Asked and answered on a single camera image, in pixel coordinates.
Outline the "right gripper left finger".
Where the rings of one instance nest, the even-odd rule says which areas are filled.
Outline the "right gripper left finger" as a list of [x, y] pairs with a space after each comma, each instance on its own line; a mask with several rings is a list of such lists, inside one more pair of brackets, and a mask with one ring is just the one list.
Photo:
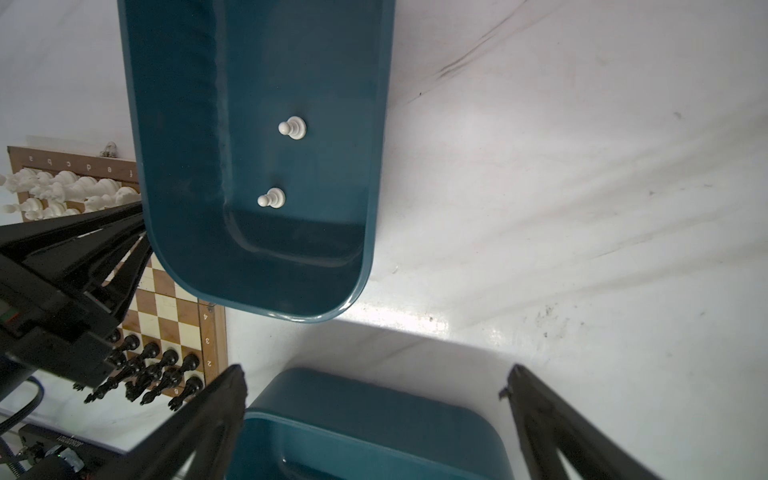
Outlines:
[[186, 462], [186, 479], [225, 477], [243, 425], [247, 386], [232, 365], [179, 412], [124, 455], [114, 457], [94, 479], [172, 479]]

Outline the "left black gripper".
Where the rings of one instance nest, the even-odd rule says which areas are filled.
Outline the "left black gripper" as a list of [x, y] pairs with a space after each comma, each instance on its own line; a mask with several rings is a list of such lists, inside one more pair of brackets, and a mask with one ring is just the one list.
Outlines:
[[101, 384], [151, 254], [139, 202], [3, 226], [2, 395], [37, 370]]

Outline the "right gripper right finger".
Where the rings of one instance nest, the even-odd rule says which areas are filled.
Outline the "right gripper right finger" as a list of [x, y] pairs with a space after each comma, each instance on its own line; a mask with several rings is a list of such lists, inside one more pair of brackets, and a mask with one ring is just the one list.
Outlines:
[[512, 367], [499, 392], [509, 401], [520, 449], [533, 479], [567, 479], [567, 460], [583, 479], [656, 479], [531, 370]]

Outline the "wooden chess board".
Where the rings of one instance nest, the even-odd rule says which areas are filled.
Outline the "wooden chess board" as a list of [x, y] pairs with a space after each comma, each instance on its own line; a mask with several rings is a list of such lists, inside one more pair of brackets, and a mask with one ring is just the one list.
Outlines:
[[[131, 160], [15, 146], [8, 148], [8, 155], [12, 172], [20, 179], [27, 177], [27, 170], [35, 170], [43, 183], [98, 183], [99, 191], [116, 197], [98, 202], [98, 207], [116, 207], [140, 196], [137, 164]], [[224, 308], [184, 290], [155, 255], [150, 257], [118, 329], [124, 337], [138, 336], [140, 347], [155, 343], [163, 352], [176, 351], [177, 367], [190, 354], [198, 358], [198, 366], [187, 370], [177, 386], [163, 391], [169, 397], [180, 395], [187, 379], [197, 377], [208, 383], [228, 365]]]

